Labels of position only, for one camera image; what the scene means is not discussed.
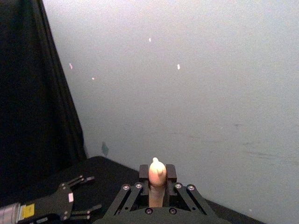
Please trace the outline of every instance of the gray wall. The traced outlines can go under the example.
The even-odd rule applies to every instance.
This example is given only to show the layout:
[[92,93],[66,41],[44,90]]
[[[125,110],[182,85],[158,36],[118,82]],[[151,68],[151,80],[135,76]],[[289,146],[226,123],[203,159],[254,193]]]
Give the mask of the gray wall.
[[298,223],[297,1],[44,4],[89,156],[156,156],[209,200]]

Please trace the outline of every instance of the black fabric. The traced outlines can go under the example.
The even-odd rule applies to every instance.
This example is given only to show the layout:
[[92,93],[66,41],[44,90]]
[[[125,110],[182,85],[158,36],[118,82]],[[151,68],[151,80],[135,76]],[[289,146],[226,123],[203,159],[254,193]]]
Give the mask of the black fabric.
[[[74,191],[74,209],[86,210],[97,204],[103,205],[103,210],[93,220],[102,216],[114,200],[121,186],[125,183],[133,185],[138,182],[139,173],[136,170],[125,167],[103,157],[93,157],[72,166],[56,175],[52,175],[30,188],[24,189],[3,201],[0,206],[14,202],[25,203],[27,201],[52,194],[62,182],[68,181],[79,175],[95,176],[95,182],[91,185],[83,185]],[[207,201],[218,217],[230,221],[232,224],[263,224],[248,216],[225,208],[221,205]]]
[[0,198],[86,159],[41,1],[0,1]]

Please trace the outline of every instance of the black curtain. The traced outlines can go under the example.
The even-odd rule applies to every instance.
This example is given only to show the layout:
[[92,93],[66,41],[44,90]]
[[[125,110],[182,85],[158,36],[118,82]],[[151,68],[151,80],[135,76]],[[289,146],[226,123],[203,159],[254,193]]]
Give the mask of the black curtain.
[[42,1],[0,0],[0,197],[86,159]]

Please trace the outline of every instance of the yellow sticker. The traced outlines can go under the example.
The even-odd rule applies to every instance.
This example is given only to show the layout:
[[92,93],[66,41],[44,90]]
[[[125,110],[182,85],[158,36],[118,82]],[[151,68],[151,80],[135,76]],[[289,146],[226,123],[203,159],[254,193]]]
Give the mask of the yellow sticker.
[[24,218],[28,218],[34,215],[34,204],[27,205],[24,209]]

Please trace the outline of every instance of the beige object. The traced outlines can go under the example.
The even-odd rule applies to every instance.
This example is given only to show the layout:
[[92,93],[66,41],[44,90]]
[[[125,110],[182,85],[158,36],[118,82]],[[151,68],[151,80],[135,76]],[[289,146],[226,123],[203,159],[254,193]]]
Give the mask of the beige object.
[[149,167],[149,206],[162,207],[166,186],[166,167],[156,157]]

